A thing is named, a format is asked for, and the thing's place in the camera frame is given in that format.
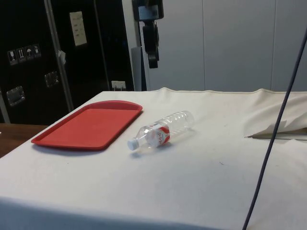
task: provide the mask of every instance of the water bottle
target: water bottle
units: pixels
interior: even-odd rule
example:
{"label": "water bottle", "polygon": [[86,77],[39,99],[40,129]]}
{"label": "water bottle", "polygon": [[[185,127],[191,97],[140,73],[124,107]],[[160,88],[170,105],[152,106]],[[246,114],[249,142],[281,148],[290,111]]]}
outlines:
{"label": "water bottle", "polygon": [[150,125],[143,126],[135,138],[128,141],[128,147],[136,150],[140,146],[158,147],[167,143],[191,128],[194,124],[194,117],[188,111],[181,111],[166,116]]}

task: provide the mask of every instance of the black cable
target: black cable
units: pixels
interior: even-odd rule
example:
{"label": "black cable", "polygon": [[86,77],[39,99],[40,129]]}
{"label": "black cable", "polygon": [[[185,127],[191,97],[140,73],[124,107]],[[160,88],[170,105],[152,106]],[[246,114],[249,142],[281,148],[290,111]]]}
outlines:
{"label": "black cable", "polygon": [[280,111],[279,111],[279,114],[278,114],[278,117],[277,117],[277,121],[275,123],[274,131],[273,131],[273,134],[272,134],[269,146],[268,146],[268,150],[267,150],[267,153],[265,154],[265,157],[264,157],[264,161],[263,161],[262,168],[261,168],[261,171],[260,171],[257,187],[256,187],[256,190],[255,190],[255,194],[254,194],[253,200],[250,204],[248,215],[246,216],[245,223],[244,223],[242,230],[246,230],[246,228],[248,226],[249,219],[250,219],[251,214],[253,212],[253,209],[254,209],[254,206],[255,206],[255,203],[256,203],[256,200],[257,200],[257,196],[258,196],[258,193],[259,193],[259,190],[260,190],[261,182],[262,182],[262,179],[263,179],[265,167],[267,165],[267,162],[268,162],[271,150],[272,150],[272,146],[273,146],[273,143],[274,143],[275,138],[276,138],[276,134],[277,134],[277,130],[278,130],[278,127],[279,127],[279,124],[280,124],[280,120],[282,119],[284,109],[286,107],[290,92],[291,92],[292,87],[293,87],[293,83],[295,81],[298,66],[299,66],[299,63],[301,61],[301,58],[302,58],[302,55],[303,55],[303,52],[304,52],[306,41],[307,41],[307,28],[306,28],[306,31],[305,31],[305,35],[304,35],[302,45],[301,45],[299,53],[298,53],[298,57],[297,57],[297,60],[296,60],[296,63],[295,63],[295,67],[294,67],[294,70],[293,70],[293,73],[292,73],[292,77],[291,77],[286,95],[284,96],[282,107],[280,108]]}

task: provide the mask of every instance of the white tablecloth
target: white tablecloth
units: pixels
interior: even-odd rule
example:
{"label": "white tablecloth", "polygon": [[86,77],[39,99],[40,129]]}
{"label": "white tablecloth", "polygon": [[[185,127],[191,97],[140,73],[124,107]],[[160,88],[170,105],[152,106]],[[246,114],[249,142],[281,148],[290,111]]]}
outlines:
{"label": "white tablecloth", "polygon": [[[246,122],[255,106],[283,97],[264,90],[103,92],[88,103],[126,100],[144,112],[105,151],[28,141],[0,159],[0,229],[240,229],[269,143],[244,138]],[[162,148],[128,149],[141,126],[181,110],[194,114],[194,131]],[[303,230],[306,213],[307,143],[277,140],[249,225]]]}

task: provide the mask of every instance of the red tray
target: red tray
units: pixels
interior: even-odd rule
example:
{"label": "red tray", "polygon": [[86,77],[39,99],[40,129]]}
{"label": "red tray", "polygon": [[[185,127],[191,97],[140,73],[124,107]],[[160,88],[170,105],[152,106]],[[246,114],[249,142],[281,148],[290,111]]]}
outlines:
{"label": "red tray", "polygon": [[89,104],[47,129],[31,142],[57,148],[103,150],[141,111],[142,106],[126,101]]}

